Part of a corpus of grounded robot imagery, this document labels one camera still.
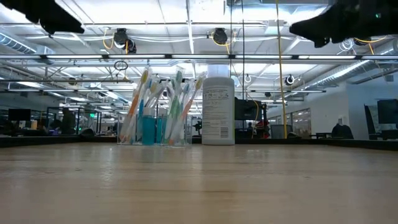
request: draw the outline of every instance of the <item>monitor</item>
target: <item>monitor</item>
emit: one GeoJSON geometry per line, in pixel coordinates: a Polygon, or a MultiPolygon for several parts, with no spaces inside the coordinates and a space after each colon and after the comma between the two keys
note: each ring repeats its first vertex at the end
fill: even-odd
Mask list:
{"type": "Polygon", "coordinates": [[[377,102],[379,124],[398,123],[398,100],[379,100],[377,102]]]}
{"type": "Polygon", "coordinates": [[[30,121],[30,109],[8,109],[9,121],[30,121]]]}
{"type": "Polygon", "coordinates": [[[257,105],[252,100],[239,100],[235,98],[235,120],[238,121],[262,121],[261,101],[256,101],[259,106],[257,114],[257,105]]]}

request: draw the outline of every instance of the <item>yellow cord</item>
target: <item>yellow cord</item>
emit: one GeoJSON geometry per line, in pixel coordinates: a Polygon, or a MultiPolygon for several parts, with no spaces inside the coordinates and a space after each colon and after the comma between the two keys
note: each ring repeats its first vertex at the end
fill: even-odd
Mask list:
{"type": "MultiPolygon", "coordinates": [[[[279,22],[279,0],[276,0],[276,17],[277,17],[277,22],[279,22]]],[[[282,106],[283,106],[283,114],[284,114],[284,133],[285,133],[285,138],[287,138],[285,93],[284,93],[284,86],[283,86],[283,82],[282,82],[282,47],[281,47],[281,44],[280,44],[280,29],[279,29],[279,26],[278,26],[278,45],[279,45],[280,95],[282,96],[282,106]]]]}
{"type": "Polygon", "coordinates": [[[387,38],[387,36],[385,36],[385,37],[383,37],[383,38],[380,38],[380,39],[378,39],[378,40],[371,40],[371,41],[368,41],[368,40],[361,40],[361,39],[358,39],[358,38],[354,38],[354,39],[356,39],[357,41],[360,41],[360,42],[364,42],[364,43],[371,44],[371,43],[376,43],[376,42],[379,42],[379,41],[381,41],[381,40],[384,40],[385,38],[387,38]]]}
{"type": "Polygon", "coordinates": [[[103,43],[104,43],[104,47],[106,48],[106,49],[112,49],[112,47],[113,47],[113,43],[114,43],[114,33],[113,33],[113,36],[112,36],[112,44],[111,44],[111,46],[110,47],[108,47],[106,44],[105,44],[105,37],[106,37],[106,30],[105,30],[105,33],[104,33],[104,39],[103,39],[103,43]]]}
{"type": "MultiPolygon", "coordinates": [[[[241,84],[241,86],[243,86],[243,85],[242,85],[242,82],[241,82],[241,80],[240,80],[239,78],[240,78],[240,75],[238,76],[238,81],[239,81],[239,83],[241,84]]],[[[251,133],[251,139],[253,139],[253,136],[254,136],[254,128],[256,127],[256,121],[257,121],[257,118],[259,117],[260,107],[259,107],[259,104],[250,96],[249,93],[246,93],[246,94],[247,94],[248,97],[250,97],[250,99],[251,99],[252,101],[254,101],[254,103],[255,103],[256,106],[257,106],[256,120],[254,121],[254,127],[253,127],[253,131],[252,131],[252,133],[251,133]]]]}
{"type": "Polygon", "coordinates": [[[372,45],[371,44],[368,44],[368,45],[369,45],[369,48],[371,49],[372,54],[374,55],[372,45]]]}

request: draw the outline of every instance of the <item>wooden table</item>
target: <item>wooden table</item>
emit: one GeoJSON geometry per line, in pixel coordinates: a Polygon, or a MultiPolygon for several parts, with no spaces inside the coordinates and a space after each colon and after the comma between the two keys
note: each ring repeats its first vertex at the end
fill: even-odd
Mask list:
{"type": "Polygon", "coordinates": [[[331,146],[0,149],[1,223],[397,223],[398,153],[331,146]]]}

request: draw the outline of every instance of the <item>person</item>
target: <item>person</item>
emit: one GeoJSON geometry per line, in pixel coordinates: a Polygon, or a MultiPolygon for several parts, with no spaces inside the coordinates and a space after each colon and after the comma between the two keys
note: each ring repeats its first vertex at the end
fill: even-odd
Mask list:
{"type": "Polygon", "coordinates": [[[251,122],[249,122],[249,124],[248,124],[248,131],[253,131],[253,127],[252,127],[252,123],[251,122]]]}
{"type": "Polygon", "coordinates": [[[63,108],[63,119],[61,130],[62,134],[74,134],[75,130],[75,115],[69,110],[69,108],[63,108]]]}

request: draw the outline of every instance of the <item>fluorescent light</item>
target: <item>fluorescent light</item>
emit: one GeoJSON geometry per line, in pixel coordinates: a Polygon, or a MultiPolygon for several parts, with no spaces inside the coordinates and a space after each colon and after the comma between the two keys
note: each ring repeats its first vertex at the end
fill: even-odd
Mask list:
{"type": "Polygon", "coordinates": [[[109,55],[109,58],[121,59],[121,58],[164,58],[165,55],[109,55]]]}
{"type": "Polygon", "coordinates": [[[0,55],[0,59],[41,59],[39,55],[0,55]]]}
{"type": "MultiPolygon", "coordinates": [[[[235,56],[237,59],[243,59],[243,55],[235,56]]],[[[279,59],[279,55],[245,55],[245,59],[279,59]]],[[[291,55],[282,55],[282,59],[290,59],[291,55]]]]}
{"type": "Polygon", "coordinates": [[[114,93],[112,93],[112,92],[107,92],[106,93],[110,98],[113,98],[113,99],[115,99],[115,100],[117,100],[117,99],[119,99],[119,97],[116,95],[116,94],[114,94],[114,93]]]}
{"type": "Polygon", "coordinates": [[[18,84],[29,86],[29,87],[34,87],[34,88],[42,88],[42,85],[34,82],[17,82],[18,84]]]}
{"type": "Polygon", "coordinates": [[[368,59],[368,60],[396,60],[396,59],[398,59],[398,56],[396,56],[396,55],[369,55],[369,56],[363,56],[362,59],[368,59]]]}
{"type": "Polygon", "coordinates": [[[292,93],[325,93],[325,90],[292,90],[292,93]]]}
{"type": "Polygon", "coordinates": [[[80,92],[107,92],[108,90],[77,90],[80,92]]]}
{"type": "Polygon", "coordinates": [[[109,54],[109,52],[106,49],[101,49],[100,51],[106,52],[107,54],[109,54]]]}
{"type": "Polygon", "coordinates": [[[172,55],[172,58],[226,59],[229,58],[229,55],[172,55]]]}
{"type": "Polygon", "coordinates": [[[102,55],[47,55],[48,59],[101,59],[102,55]]]}
{"type": "Polygon", "coordinates": [[[336,59],[354,59],[355,55],[300,55],[298,59],[321,59],[321,60],[336,60],[336,59]]]}
{"type": "Polygon", "coordinates": [[[51,92],[73,92],[74,90],[43,90],[43,91],[51,91],[51,92]]]}
{"type": "Polygon", "coordinates": [[[40,90],[34,90],[34,89],[15,89],[15,90],[7,90],[7,91],[16,91],[16,92],[38,92],[40,90]]]}
{"type": "Polygon", "coordinates": [[[61,94],[58,94],[58,93],[52,93],[52,92],[50,92],[50,94],[51,94],[51,95],[54,95],[54,96],[57,96],[57,97],[64,97],[64,96],[62,96],[61,94]]]}
{"type": "Polygon", "coordinates": [[[71,100],[75,100],[75,101],[80,101],[80,102],[86,102],[89,101],[86,98],[79,98],[79,97],[70,97],[71,100]]]}

